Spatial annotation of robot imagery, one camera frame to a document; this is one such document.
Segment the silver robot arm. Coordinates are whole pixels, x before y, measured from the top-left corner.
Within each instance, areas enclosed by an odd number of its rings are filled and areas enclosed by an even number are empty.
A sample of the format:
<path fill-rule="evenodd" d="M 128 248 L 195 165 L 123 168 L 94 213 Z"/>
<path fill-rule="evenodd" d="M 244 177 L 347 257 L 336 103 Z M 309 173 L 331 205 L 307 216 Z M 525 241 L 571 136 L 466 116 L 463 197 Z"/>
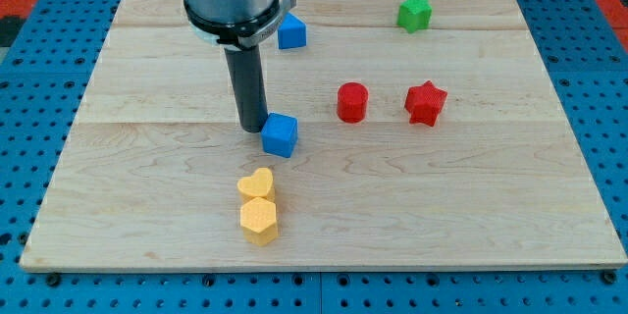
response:
<path fill-rule="evenodd" d="M 269 38 L 296 0 L 183 0 L 190 23 L 219 45 L 247 50 Z"/>

